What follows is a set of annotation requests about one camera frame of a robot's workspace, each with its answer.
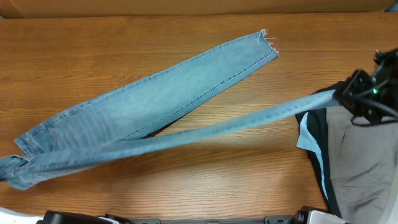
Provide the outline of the light blue denim jeans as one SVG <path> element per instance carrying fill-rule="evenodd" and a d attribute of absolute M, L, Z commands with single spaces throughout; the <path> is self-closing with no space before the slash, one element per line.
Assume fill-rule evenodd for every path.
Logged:
<path fill-rule="evenodd" d="M 271 123 L 335 104 L 333 90 L 204 128 L 153 137 L 278 57 L 267 32 L 223 43 L 166 70 L 75 105 L 16 139 L 21 156 L 1 159 L 1 180 L 16 189 L 104 162 Z"/>

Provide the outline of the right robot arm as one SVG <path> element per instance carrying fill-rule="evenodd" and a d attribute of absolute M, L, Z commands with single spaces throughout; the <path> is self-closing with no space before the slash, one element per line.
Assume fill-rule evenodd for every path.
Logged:
<path fill-rule="evenodd" d="M 302 207 L 292 223 L 397 222 L 397 50 L 374 61 L 372 75 L 331 86 L 330 106 L 296 115 L 327 209 Z"/>

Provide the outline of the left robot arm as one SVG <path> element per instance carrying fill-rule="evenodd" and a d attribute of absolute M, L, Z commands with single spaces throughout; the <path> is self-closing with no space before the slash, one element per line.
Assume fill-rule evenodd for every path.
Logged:
<path fill-rule="evenodd" d="M 44 216 L 26 215 L 1 207 L 1 224 L 128 224 L 131 220 L 95 217 L 80 213 L 47 211 Z"/>

